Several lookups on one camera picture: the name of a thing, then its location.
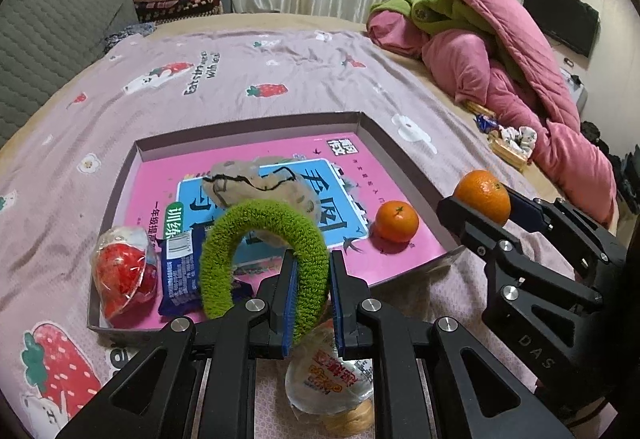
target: snack bar wrapper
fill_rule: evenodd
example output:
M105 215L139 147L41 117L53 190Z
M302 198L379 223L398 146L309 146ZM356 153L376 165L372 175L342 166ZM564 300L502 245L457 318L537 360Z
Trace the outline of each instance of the snack bar wrapper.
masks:
M189 231L158 241L162 277L161 316L182 316L202 309L200 255L207 231L213 223L194 225ZM233 279L231 300L244 303L254 295L250 284Z
M339 358L329 321L312 330L294 349L285 390L291 405L308 414L351 410L373 395L373 364L370 359Z
M115 226L103 233L90 262L107 320L154 298L158 262L143 228Z

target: pink blanket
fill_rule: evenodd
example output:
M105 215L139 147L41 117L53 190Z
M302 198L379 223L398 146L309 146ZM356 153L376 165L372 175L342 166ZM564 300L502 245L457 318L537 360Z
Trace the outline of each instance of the pink blanket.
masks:
M493 110L505 126L530 126L538 134L533 160L568 199L598 222L609 224L616 184L609 161L580 134L577 109L564 86L551 47L517 0L463 0L494 28L527 82L513 82L478 35L449 30L420 44L435 82L456 102L470 99ZM412 54L421 40L401 14L373 15L374 42ZM377 37L384 32L385 36Z

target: plastic bag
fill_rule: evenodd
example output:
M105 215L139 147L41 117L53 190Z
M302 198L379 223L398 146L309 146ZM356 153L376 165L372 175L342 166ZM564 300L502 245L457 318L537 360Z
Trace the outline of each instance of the plastic bag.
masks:
M286 164L265 176L260 176L255 162L226 161L214 164L209 176L202 178L202 189L221 208L248 199L280 200L298 213L308 216L316 225L320 221L318 194ZM274 247L286 245L283 239L269 231L259 230L255 234Z
M315 415L338 414L373 395L373 365L370 359L339 358L329 321L312 330L294 349L285 390L294 409Z
M156 250L143 228L115 226L103 233L90 262L107 320L156 294Z

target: gray mattress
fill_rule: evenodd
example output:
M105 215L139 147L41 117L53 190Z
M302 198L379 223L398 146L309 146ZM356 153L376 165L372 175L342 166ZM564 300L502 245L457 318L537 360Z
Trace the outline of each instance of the gray mattress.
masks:
M132 0L3 0L0 147L104 54L105 36L137 22Z

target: tangerine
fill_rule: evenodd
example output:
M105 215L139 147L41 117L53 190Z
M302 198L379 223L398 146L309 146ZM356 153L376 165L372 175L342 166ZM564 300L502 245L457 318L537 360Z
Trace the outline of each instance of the tangerine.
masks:
M409 242L417 233L420 218L407 202L388 200L376 213L376 232L391 242Z
M487 170L473 170L456 186L453 196L494 223L504 226L511 214L509 193Z

